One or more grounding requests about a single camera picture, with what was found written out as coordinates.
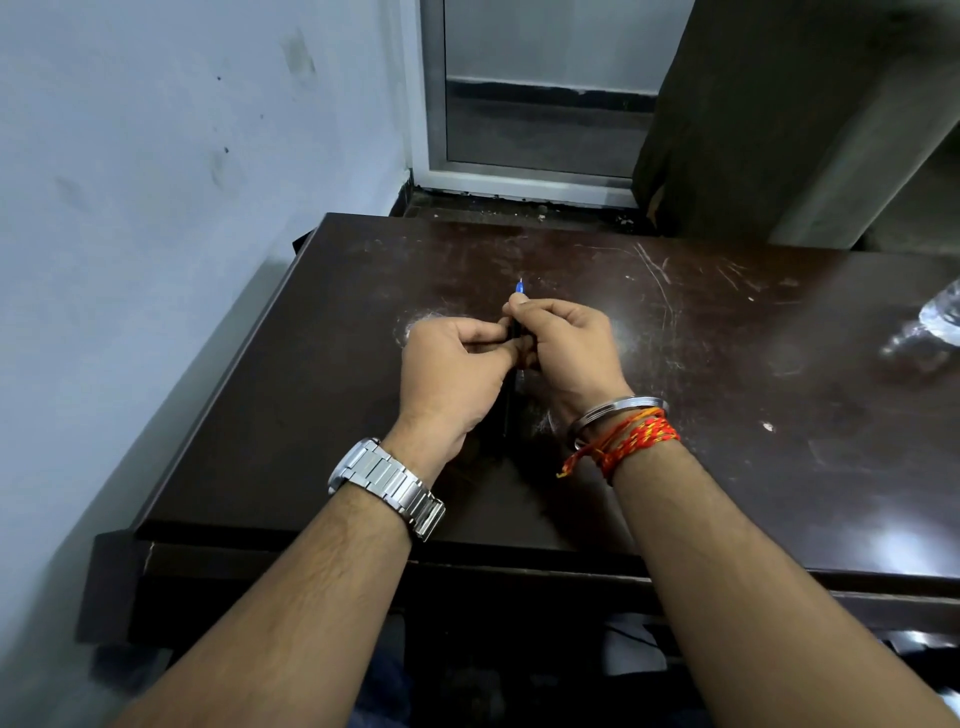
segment scratched surface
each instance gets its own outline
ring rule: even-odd
[[[346,215],[301,255],[139,534],[289,539],[349,446],[390,426],[411,322],[495,319],[521,275],[531,296],[610,315],[637,392],[667,397],[688,446],[804,566],[960,578],[960,373],[876,355],[960,261]],[[545,410],[521,417],[514,457],[481,439],[444,474],[433,547],[629,553],[610,489],[589,465],[558,484]]]

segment hand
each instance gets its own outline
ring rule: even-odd
[[[623,378],[610,319],[601,311],[514,293],[503,312],[537,337],[536,354],[525,354],[523,365],[539,362],[568,425],[598,404],[633,395]]]
[[[410,331],[400,415],[383,448],[428,487],[493,407],[504,376],[516,366],[523,342],[505,341],[506,324],[427,319]]]

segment black strip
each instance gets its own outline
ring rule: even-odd
[[[403,217],[404,213],[407,211],[407,207],[410,206],[410,200],[414,196],[414,173],[410,173],[410,177],[407,178],[407,181],[403,183],[403,186],[400,188],[400,191],[396,195],[396,202],[394,206],[390,208],[389,217]]]
[[[633,111],[637,113],[653,113],[657,105],[655,94],[631,93],[629,91],[581,91],[565,86],[504,84],[499,81],[472,83],[450,81],[448,79],[446,94],[448,97],[459,99],[512,101],[521,104],[540,104],[574,109]]]

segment white wall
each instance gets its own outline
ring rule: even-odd
[[[447,77],[657,93],[693,0],[445,0]]]
[[[290,242],[396,199],[395,11],[4,5],[0,724],[115,710],[72,643],[91,539],[130,524]]]

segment dark brown table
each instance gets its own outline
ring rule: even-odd
[[[960,634],[960,373],[909,376],[880,346],[960,260],[328,215],[155,496],[96,543],[79,635],[194,639],[326,500],[397,410],[405,331],[533,297],[606,311],[627,379],[741,508],[875,629]],[[524,387],[537,389],[535,376]],[[397,600],[660,608],[611,490],[544,411],[498,454],[468,444],[448,514]]]

